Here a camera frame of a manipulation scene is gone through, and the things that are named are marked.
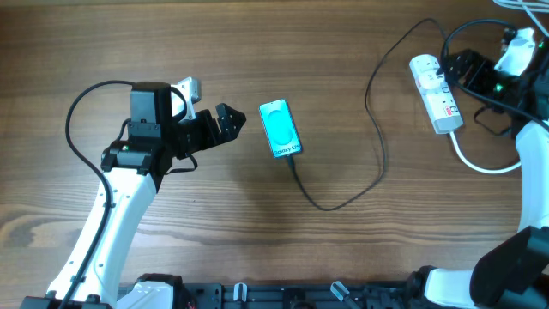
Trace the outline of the white power strip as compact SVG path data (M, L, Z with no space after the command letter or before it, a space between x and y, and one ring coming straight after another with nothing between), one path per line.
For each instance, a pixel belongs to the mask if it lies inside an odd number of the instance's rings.
M409 68L417 89L418 86L416 85L415 78L420 72L438 69L438 73L443 73L440 70L440 63L437 58L429 54L422 54L412 58ZM419 91L419 95L424 103L433 129L437 134L449 134L463 125L462 115L450 92L447 81L441 88L426 93Z

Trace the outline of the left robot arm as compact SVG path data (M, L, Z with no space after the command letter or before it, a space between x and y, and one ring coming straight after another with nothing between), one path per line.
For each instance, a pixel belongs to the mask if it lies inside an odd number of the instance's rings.
M136 229L173 160L231 142L246 116L225 103L218 116L202 110L180 85L130 82L130 118L93 172L100 184L94 206L67 263L42 297L27 296L24 308L193 308L195 298L180 276L145 274L119 296L121 273Z

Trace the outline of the teal screen Galaxy smartphone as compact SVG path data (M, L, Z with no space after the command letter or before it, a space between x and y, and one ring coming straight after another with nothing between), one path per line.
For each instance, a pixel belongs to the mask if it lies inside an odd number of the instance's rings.
M263 128L274 158L301 153L303 148L289 105L279 99L259 106Z

